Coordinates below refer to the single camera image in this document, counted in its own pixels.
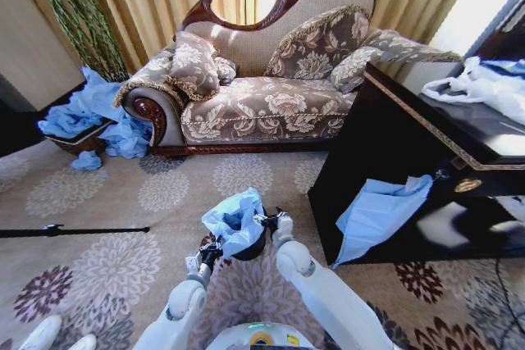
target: carved wooden frame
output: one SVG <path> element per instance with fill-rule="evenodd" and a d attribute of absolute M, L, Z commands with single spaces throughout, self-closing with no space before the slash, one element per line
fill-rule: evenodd
<path fill-rule="evenodd" d="M 153 133 L 151 144 L 155 147 L 162 141 L 167 128 L 166 114 L 162 107 L 151 98 L 136 98 L 133 101 L 135 111 L 151 121 Z"/>
<path fill-rule="evenodd" d="M 261 30 L 269 25 L 273 24 L 275 21 L 279 20 L 293 5 L 297 3 L 298 0 L 276 0 L 272 9 L 268 15 L 261 21 L 253 25 L 237 25 L 232 24 L 228 21 L 223 20 L 217 14 L 212 11 L 212 0 L 199 0 L 195 5 L 188 11 L 185 19 L 182 21 L 179 30 L 184 30 L 188 25 L 193 24 L 194 22 L 208 21 L 213 22 L 214 24 L 232 29 L 232 30 Z M 376 8 L 376 0 L 374 0 L 374 5 L 372 8 L 372 17 L 373 12 Z"/>
<path fill-rule="evenodd" d="M 152 147 L 152 155 L 180 157 L 190 155 L 212 155 L 217 153 L 262 153 L 329 150 L 333 139 L 308 143 L 237 143 L 218 145 L 190 145 L 187 147 Z"/>

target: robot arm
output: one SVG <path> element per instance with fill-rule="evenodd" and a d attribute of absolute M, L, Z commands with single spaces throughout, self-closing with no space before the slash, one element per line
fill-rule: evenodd
<path fill-rule="evenodd" d="M 206 288 L 214 261 L 222 254 L 215 244 L 186 258 L 188 275 L 172 291 L 160 316 L 140 335 L 134 350 L 184 350 L 189 333 L 206 306 Z"/>
<path fill-rule="evenodd" d="M 298 289 L 306 307 L 337 344 L 343 350 L 397 349 L 373 310 L 332 270 L 313 259 L 303 244 L 293 240 L 290 217 L 279 215 L 278 220 L 278 230 L 272 236 L 277 269 Z"/>

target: throw pillow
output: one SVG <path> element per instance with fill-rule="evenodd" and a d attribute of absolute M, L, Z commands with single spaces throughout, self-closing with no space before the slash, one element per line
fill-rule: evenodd
<path fill-rule="evenodd" d="M 320 80 L 361 45 L 369 16 L 357 6 L 337 7 L 288 33 L 273 53 L 264 75 Z"/>
<path fill-rule="evenodd" d="M 343 94 L 357 88 L 364 81 L 364 68 L 368 61 L 389 61 L 388 52 L 374 47 L 361 47 L 353 51 L 330 74 L 330 81 Z"/>
<path fill-rule="evenodd" d="M 208 100 L 219 93 L 219 77 L 213 61 L 215 48 L 188 32 L 176 33 L 175 51 L 167 83 L 186 93 L 190 100 Z"/>
<path fill-rule="evenodd" d="M 215 57 L 213 60 L 219 75 L 219 84 L 231 84 L 231 81 L 237 76 L 237 65 L 224 57 Z"/>

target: carpet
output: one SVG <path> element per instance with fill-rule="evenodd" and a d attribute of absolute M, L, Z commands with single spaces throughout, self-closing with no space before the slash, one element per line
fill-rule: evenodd
<path fill-rule="evenodd" d="M 0 225 L 39 228 L 151 226 L 148 234 L 103 234 L 0 243 L 0 349 L 18 348 L 52 313 L 64 324 L 56 349 L 82 334 L 97 349 L 127 349 L 158 317 L 185 277 L 184 257 L 209 242 L 200 217 L 223 198 L 253 186 L 265 207 L 286 209 L 296 238 L 324 263 L 306 192 L 324 152 L 209 155 L 186 160 L 104 157 L 77 172 L 49 141 L 0 159 Z M 509 300 L 525 324 L 525 261 L 502 260 Z M 411 349 L 523 349 L 505 304 L 494 260 L 342 266 L 336 273 L 378 315 L 388 335 Z M 221 259 L 208 288 L 204 348 L 229 325 L 274 320 L 298 328 L 318 347 L 338 348 L 297 291 L 275 268 L 271 245 L 253 261 Z"/>

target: white plastic bag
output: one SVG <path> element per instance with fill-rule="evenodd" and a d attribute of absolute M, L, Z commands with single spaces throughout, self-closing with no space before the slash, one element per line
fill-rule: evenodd
<path fill-rule="evenodd" d="M 423 86 L 422 93 L 439 102 L 484 102 L 508 118 L 525 125 L 525 80 L 489 70 L 480 65 L 479 57 L 470 57 L 464 66 L 459 77 L 428 82 Z M 464 94 L 440 94 L 435 88 L 443 84 L 448 84 L 452 92 Z"/>

